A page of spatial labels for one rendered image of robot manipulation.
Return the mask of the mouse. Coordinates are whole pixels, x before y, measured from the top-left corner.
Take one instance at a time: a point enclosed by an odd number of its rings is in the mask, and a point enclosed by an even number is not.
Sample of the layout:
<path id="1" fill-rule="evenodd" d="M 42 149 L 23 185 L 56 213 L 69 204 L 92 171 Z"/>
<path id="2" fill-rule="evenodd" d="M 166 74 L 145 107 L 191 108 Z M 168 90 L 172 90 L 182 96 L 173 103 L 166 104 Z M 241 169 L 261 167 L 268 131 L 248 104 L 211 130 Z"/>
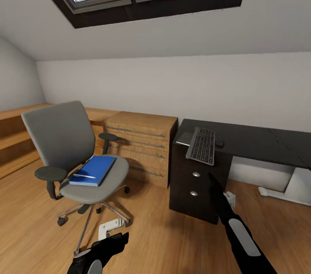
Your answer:
<path id="1" fill-rule="evenodd" d="M 217 146 L 222 147 L 222 146 L 225 145 L 225 142 L 224 142 L 224 140 L 217 140 L 214 144 L 217 145 Z"/>

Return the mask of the keyboard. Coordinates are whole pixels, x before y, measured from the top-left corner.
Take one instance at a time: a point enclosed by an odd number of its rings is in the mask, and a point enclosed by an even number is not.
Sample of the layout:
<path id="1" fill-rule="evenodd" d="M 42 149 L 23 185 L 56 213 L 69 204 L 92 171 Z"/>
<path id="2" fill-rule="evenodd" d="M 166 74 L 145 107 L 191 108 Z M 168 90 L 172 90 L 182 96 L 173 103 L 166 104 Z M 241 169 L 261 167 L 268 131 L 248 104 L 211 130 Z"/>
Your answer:
<path id="1" fill-rule="evenodd" d="M 214 165 L 215 132 L 196 127 L 186 159 L 194 159 L 207 165 Z"/>

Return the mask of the notebook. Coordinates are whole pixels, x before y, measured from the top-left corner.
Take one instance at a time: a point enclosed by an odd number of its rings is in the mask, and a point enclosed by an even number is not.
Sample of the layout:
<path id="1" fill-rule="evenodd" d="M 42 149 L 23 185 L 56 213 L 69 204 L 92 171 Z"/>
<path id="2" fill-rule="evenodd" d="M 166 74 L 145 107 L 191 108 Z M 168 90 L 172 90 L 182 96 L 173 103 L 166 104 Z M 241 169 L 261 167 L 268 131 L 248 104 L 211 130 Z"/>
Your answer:
<path id="1" fill-rule="evenodd" d="M 185 132 L 176 142 L 190 146 L 193 135 L 193 133 Z"/>

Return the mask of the swivel chair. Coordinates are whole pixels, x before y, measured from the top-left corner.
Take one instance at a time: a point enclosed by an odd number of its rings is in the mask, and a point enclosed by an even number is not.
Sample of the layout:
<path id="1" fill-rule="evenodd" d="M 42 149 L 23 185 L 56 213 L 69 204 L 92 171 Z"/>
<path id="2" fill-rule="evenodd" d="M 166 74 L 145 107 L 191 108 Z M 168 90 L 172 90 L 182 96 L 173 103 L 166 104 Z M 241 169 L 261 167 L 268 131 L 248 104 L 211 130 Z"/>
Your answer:
<path id="1" fill-rule="evenodd" d="M 79 214 L 84 214 L 92 204 L 87 221 L 83 228 L 74 257 L 81 253 L 81 243 L 86 233 L 87 226 L 94 208 L 96 213 L 101 213 L 101 204 L 125 220 L 125 227 L 131 226 L 130 219 L 104 200 L 115 191 L 125 187 L 128 193 L 130 187 L 122 185 L 128 172 L 128 161 L 114 154 L 107 154 L 109 141 L 118 140 L 118 136 L 109 133 L 100 133 L 99 138 L 104 139 L 102 156 L 113 156 L 111 167 L 97 187 L 72 185 L 69 181 L 94 154 L 95 135 L 88 115 L 80 101 L 71 101 L 61 104 L 36 108 L 21 114 L 22 120 L 30 137 L 44 163 L 34 175 L 47 181 L 47 191 L 50 197 L 58 201 L 63 197 L 80 204 L 60 213 L 58 225 L 62 226 L 65 219 L 61 216 L 79 209 Z M 56 195 L 54 182 L 59 182 L 59 194 Z"/>

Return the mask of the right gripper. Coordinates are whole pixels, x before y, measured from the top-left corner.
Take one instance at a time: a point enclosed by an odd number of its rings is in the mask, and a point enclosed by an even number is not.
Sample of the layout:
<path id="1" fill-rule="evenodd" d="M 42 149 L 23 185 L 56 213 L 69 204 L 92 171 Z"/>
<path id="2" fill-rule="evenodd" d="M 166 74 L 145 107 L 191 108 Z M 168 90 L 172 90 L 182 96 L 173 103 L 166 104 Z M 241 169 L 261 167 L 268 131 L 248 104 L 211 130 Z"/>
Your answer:
<path id="1" fill-rule="evenodd" d="M 208 176 L 212 184 L 212 186 L 210 186 L 210 189 L 209 189 L 211 205 L 215 207 L 216 211 L 221 206 L 224 206 L 224 205 L 230 206 L 230 204 L 226 200 L 226 197 L 223 194 L 222 185 L 218 183 L 218 180 L 211 173 L 208 173 Z"/>

